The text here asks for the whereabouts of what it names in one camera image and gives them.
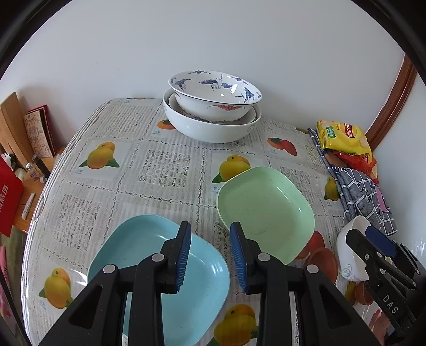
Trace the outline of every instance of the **wooden desk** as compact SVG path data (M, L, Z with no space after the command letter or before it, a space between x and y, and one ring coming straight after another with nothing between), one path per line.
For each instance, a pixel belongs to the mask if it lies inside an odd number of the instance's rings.
M61 148L58 153L62 153L64 148ZM46 157L42 158L44 164L47 166L49 171L52 171L53 164L55 163L55 158ZM13 220L13 225L20 229L21 231L28 233L29 224L32 220L32 215L34 213L35 206L37 205L38 199L40 198L41 192L43 191L44 184L40 182L35 182L33 178L29 176L29 173L25 175L24 180L22 181L24 184L24 190L21 195L21 199L19 200L18 209L16 210L15 219ZM22 212L24 210L25 204L28 201L31 193L35 192L34 199L31 203L31 207L28 211L27 218L25 220L22 219Z

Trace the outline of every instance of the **red bat design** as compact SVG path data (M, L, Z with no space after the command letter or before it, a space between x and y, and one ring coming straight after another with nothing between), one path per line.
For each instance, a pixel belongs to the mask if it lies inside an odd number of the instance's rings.
M210 107L219 107L219 108L222 108L223 110L226 110L228 112L230 110L237 110L238 108L245 108L244 106L231 106L231 105L225 105L225 104L215 104L215 105L209 106L207 108L210 108Z

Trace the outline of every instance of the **white ceramic bowl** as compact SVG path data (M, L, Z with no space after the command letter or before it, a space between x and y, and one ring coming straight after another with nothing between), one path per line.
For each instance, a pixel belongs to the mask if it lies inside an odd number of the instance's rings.
M169 79L177 102L188 113L208 121L240 119L262 99L254 85L216 71L186 71Z
M184 135L199 141L210 143L233 142L248 135L262 116L258 105L254 106L256 117L252 122L241 125L212 124L193 119L182 115L172 109L169 99L173 95L173 90L167 90L163 95L163 106L166 116L172 125Z
M195 120L199 120L202 122L207 122L207 123L212 123L212 124L222 124L222 125L243 125L243 124L248 124L251 123L252 121L254 121L254 119L256 119L256 111L254 110L253 107L250 108L250 110L240 119L235 120L235 121L224 121L224 122L220 122L220 123L216 123L216 122L212 122L212 121L208 121L208 120L204 120L201 119L200 117L194 115L194 114L190 114L185 112L181 106L179 106L177 100L176 100L176 93L174 93L172 96L170 96L169 98L169 106L177 111L178 113L181 113L184 116L190 117L192 119Z
M368 274L366 264L346 243L346 235L354 228L365 235L368 226L371 226L371 224L365 217L357 216L343 227L337 237L336 247L340 274L349 281L367 281Z

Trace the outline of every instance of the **stack of bowls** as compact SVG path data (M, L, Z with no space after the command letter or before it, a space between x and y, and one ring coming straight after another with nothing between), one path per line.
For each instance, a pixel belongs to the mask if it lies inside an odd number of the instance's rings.
M262 116L260 91L247 81L215 71L186 71L169 79L164 110L184 135L211 143L246 136Z

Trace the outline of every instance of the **red box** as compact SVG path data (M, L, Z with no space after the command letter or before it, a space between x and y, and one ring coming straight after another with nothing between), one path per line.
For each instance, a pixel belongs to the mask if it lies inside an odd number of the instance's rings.
M0 233L10 236L24 185L0 158Z

